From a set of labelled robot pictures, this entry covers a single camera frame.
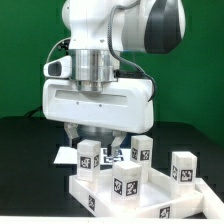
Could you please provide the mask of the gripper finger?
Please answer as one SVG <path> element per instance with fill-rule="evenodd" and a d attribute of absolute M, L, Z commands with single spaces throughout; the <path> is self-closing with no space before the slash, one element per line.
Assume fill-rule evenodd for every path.
<path fill-rule="evenodd" d="M 77 131 L 77 129 L 78 129 L 77 124 L 66 122 L 64 124 L 64 129 L 65 129 L 65 132 L 66 132 L 67 136 L 70 139 L 75 139 L 75 138 L 79 137 L 79 134 L 78 134 L 78 131 Z"/>
<path fill-rule="evenodd" d="M 113 141 L 108 146 L 108 155 L 111 157 L 116 157 L 118 155 L 121 144 L 123 143 L 127 133 L 123 131 L 114 131 L 113 132 Z"/>

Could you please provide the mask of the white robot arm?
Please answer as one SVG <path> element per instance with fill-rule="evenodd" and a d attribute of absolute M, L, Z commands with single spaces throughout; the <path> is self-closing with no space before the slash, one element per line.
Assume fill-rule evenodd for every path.
<path fill-rule="evenodd" d="M 153 125 L 156 84 L 123 51 L 166 54 L 183 39 L 181 0 L 66 0 L 68 55 L 44 65 L 43 113 L 70 139 L 79 125 L 113 131 L 115 156 L 126 134 Z"/>

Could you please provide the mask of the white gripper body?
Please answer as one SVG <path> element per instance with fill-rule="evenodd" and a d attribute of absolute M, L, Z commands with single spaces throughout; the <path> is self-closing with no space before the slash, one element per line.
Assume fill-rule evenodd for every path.
<path fill-rule="evenodd" d="M 131 133 L 144 133 L 154 122 L 152 84 L 120 78 L 101 93 L 81 92 L 73 80 L 48 79 L 43 87 L 47 119 Z"/>

